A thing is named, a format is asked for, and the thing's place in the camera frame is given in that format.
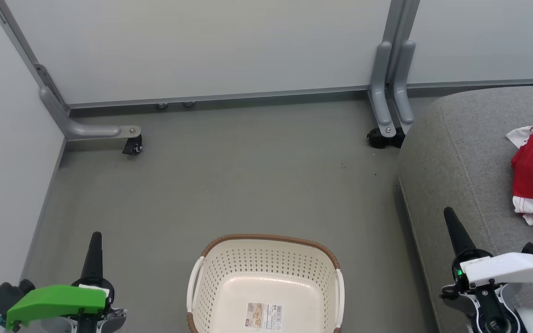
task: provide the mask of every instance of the label sticker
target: label sticker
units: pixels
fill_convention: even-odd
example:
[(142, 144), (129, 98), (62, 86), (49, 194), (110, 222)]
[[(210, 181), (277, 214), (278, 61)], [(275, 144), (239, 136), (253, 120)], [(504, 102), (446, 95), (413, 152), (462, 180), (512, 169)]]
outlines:
[(283, 331), (283, 305), (248, 303), (246, 327)]

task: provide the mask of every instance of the basket bottom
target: basket bottom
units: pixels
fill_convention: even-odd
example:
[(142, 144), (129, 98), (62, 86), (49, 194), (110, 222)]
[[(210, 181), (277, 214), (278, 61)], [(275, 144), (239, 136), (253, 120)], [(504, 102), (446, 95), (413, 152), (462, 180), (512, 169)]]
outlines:
[(311, 280), (233, 273), (218, 288), (210, 333), (322, 333), (322, 290)]

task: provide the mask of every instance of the white wall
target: white wall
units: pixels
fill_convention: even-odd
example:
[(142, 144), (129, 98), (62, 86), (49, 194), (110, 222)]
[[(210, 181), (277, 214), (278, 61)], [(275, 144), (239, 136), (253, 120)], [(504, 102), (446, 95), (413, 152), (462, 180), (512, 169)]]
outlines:
[(421, 0), (409, 83), (533, 79), (533, 0)]
[(68, 104), (369, 84), (390, 0), (7, 0)]
[(17, 284), (63, 135), (0, 26), (0, 284)]

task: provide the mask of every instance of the perforated basket wall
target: perforated basket wall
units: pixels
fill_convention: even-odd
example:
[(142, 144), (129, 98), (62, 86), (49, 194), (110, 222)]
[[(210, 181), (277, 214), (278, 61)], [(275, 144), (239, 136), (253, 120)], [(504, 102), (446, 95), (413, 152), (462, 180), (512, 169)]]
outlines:
[(229, 274), (236, 272), (268, 272), (313, 281), (324, 299), (324, 332), (335, 330), (335, 282), (339, 265), (324, 246), (298, 238), (235, 234), (213, 241), (202, 255), (205, 256), (203, 276), (192, 318), (189, 314), (191, 331), (210, 332), (218, 287)]

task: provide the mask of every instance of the gray fabric ottoman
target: gray fabric ottoman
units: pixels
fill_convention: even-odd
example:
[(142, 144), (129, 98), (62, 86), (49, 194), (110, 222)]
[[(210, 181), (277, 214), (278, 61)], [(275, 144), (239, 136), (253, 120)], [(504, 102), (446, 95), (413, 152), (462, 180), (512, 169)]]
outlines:
[[(417, 119), (400, 152), (398, 175), (440, 332), (466, 333), (467, 320), (438, 298), (453, 283), (454, 258), (443, 209), (451, 206), (478, 248), (498, 255), (533, 242), (533, 226), (514, 213), (505, 135), (533, 125), (533, 86), (457, 93)], [(518, 294), (533, 308), (533, 285)]]

